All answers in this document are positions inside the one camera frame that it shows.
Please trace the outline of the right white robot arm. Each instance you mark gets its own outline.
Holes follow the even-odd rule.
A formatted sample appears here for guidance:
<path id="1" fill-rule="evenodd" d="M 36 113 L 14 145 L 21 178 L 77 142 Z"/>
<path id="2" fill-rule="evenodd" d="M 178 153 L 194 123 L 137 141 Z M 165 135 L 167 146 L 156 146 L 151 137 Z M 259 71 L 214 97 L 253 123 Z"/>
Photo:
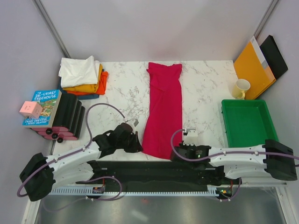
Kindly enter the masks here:
<path id="1" fill-rule="evenodd" d="M 194 170 L 215 169 L 218 183 L 244 177 L 272 177 L 280 181 L 298 179 L 293 150 L 286 145 L 266 140 L 251 147 L 220 148 L 211 146 L 172 146 L 171 160 L 185 163 Z"/>

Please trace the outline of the red t shirt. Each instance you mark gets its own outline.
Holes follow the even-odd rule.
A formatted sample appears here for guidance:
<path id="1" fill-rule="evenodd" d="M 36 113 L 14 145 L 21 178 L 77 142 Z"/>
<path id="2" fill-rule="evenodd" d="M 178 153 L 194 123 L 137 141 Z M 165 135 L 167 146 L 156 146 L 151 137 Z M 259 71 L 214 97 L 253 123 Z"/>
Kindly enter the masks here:
<path id="1" fill-rule="evenodd" d="M 170 66 L 149 62 L 149 117 L 145 126 L 142 147 L 145 154 L 171 158 L 171 137 L 182 129 L 182 64 Z"/>

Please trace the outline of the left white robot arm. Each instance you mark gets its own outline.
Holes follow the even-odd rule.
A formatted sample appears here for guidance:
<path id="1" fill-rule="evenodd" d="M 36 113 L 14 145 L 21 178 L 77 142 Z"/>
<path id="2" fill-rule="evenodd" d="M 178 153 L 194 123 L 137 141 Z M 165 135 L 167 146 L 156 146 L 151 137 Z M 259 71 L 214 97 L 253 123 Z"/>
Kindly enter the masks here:
<path id="1" fill-rule="evenodd" d="M 26 191 L 24 196 L 35 202 L 67 184 L 88 180 L 99 183 L 103 173 L 92 168 L 89 162 L 112 155 L 117 149 L 126 153 L 141 152 L 143 148 L 135 130 L 137 123 L 136 119 L 121 123 L 114 130 L 93 137 L 86 146 L 65 154 L 33 155 L 20 174 L 20 188 Z"/>

